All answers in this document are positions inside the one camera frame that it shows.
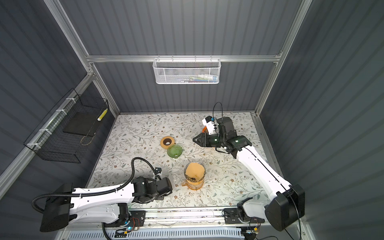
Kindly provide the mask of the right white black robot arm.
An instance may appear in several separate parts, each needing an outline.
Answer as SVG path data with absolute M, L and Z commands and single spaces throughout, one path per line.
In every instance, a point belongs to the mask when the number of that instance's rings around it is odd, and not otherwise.
M 275 230 L 281 232 L 304 216 L 304 189 L 299 185 L 293 186 L 281 177 L 245 136 L 237 134 L 229 117 L 215 119 L 207 116 L 202 123 L 207 131 L 194 137 L 193 142 L 204 148 L 224 148 L 223 152 L 242 163 L 267 194 L 266 202 L 254 198 L 239 202 L 237 215 L 240 221 L 250 222 L 252 218 L 264 219 Z

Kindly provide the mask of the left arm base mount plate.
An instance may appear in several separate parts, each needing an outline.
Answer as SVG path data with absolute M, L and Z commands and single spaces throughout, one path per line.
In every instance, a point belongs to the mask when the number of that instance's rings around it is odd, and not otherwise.
M 119 218 L 110 224 L 105 224 L 107 228 L 118 227 L 142 227 L 146 219 L 146 211 L 129 211 L 119 215 Z

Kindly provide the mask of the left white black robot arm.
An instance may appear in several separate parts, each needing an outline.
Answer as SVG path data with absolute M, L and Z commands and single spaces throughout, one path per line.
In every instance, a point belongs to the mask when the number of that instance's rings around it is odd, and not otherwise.
M 147 204 L 163 200 L 172 193 L 168 178 L 155 180 L 138 177 L 129 183 L 95 189 L 73 188 L 64 184 L 56 192 L 43 196 L 45 208 L 36 210 L 43 214 L 40 231 L 43 233 L 61 230 L 78 223 L 105 223 L 120 227 L 131 222 L 128 204 Z

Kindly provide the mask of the wooden dripper ring stand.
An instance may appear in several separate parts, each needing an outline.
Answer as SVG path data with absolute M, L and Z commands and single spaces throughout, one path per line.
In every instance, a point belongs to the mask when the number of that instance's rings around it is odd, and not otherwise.
M 186 180 L 186 183 L 187 183 L 188 186 L 193 186 L 193 187 L 196 187 L 196 188 L 200 188 L 204 184 L 204 180 L 200 180 L 200 181 L 197 181 L 197 182 Z

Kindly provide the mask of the green glass dripper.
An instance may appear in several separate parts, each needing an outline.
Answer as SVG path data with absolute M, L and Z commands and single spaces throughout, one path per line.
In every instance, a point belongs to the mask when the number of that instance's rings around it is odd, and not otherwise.
M 170 158 L 178 159 L 183 153 L 183 148 L 180 145 L 172 145 L 167 149 L 167 154 Z

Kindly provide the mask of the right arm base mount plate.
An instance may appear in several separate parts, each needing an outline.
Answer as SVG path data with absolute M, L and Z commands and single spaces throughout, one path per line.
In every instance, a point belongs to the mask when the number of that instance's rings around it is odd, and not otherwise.
M 263 224 L 264 219 L 257 217 L 249 217 L 243 210 L 237 208 L 225 208 L 222 210 L 222 216 L 225 219 L 227 225 L 235 224 Z

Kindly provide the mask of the orange glass carafe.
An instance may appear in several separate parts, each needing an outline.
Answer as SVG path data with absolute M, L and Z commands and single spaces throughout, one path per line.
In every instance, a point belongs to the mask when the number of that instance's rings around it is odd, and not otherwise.
M 185 180 L 185 181 L 183 181 L 183 182 L 181 183 L 181 185 L 182 185 L 183 187 L 186 186 L 186 187 L 188 187 L 189 189 L 196 191 L 196 190 L 199 190 L 199 189 L 201 189 L 201 188 L 203 187 L 203 185 L 204 185 L 204 180 L 201 180 L 201 181 L 199 181 L 199 182 L 191 182 L 191 181 Z

